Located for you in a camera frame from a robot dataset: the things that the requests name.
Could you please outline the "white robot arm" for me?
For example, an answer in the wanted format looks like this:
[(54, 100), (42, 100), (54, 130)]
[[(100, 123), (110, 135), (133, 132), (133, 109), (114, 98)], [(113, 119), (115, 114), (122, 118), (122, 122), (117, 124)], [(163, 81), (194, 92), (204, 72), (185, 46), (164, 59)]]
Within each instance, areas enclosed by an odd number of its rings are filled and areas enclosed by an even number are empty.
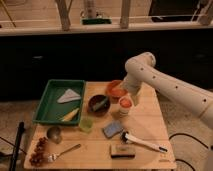
[(142, 83), (146, 83), (162, 95), (174, 101), (200, 118), (213, 130), (213, 92), (199, 88), (155, 69), (156, 59), (150, 52), (131, 57), (125, 63), (122, 86), (136, 95)]

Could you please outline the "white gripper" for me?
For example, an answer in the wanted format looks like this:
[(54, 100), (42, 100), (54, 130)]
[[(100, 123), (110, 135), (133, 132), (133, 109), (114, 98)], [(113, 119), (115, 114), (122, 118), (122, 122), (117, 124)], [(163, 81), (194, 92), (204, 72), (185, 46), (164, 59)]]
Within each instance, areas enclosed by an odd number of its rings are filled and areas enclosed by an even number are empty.
[(141, 82), (133, 77), (125, 77), (123, 80), (123, 88), (128, 91), (133, 104), (137, 106), (139, 104), (138, 93), (141, 89)]

